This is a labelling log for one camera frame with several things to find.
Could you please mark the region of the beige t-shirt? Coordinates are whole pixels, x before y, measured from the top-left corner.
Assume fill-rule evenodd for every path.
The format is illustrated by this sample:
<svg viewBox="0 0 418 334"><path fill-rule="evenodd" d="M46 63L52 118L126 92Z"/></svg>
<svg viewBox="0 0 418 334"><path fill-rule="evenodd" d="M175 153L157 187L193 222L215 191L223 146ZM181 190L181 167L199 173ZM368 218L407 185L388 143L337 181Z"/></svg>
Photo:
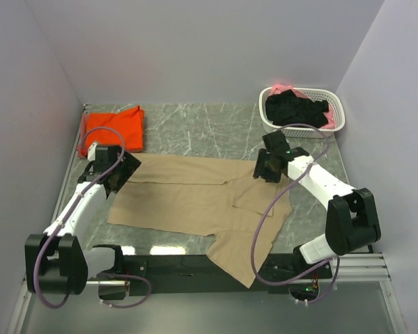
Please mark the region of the beige t-shirt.
<svg viewBox="0 0 418 334"><path fill-rule="evenodd" d="M214 235L206 255L245 287L291 215L288 184L254 179L253 161L136 154L141 166L116 194L108 222L198 236Z"/></svg>

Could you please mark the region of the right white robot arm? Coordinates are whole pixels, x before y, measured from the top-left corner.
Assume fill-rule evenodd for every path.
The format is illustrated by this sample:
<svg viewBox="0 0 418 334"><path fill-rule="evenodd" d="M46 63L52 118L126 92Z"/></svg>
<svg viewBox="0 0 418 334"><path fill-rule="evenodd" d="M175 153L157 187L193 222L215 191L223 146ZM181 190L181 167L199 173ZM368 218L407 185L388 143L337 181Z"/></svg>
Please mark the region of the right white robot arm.
<svg viewBox="0 0 418 334"><path fill-rule="evenodd" d="M291 148L281 130L263 136L253 177L303 186L326 209L325 232L297 246L291 255L294 274L306 278L321 262L349 254L381 238L375 198L367 188L356 189L320 166L301 147Z"/></svg>

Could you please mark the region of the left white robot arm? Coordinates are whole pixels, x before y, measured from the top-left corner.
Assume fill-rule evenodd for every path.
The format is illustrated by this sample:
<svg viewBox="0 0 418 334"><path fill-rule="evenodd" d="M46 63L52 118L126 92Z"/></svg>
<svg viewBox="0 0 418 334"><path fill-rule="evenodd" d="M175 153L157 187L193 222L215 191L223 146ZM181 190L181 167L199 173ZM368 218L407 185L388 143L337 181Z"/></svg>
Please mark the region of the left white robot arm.
<svg viewBox="0 0 418 334"><path fill-rule="evenodd" d="M120 246L82 248L85 231L110 195L129 181L141 161L119 145L99 145L77 179L75 192L59 216L24 244L27 287L35 294L78 295L101 273L120 278L125 271Z"/></svg>

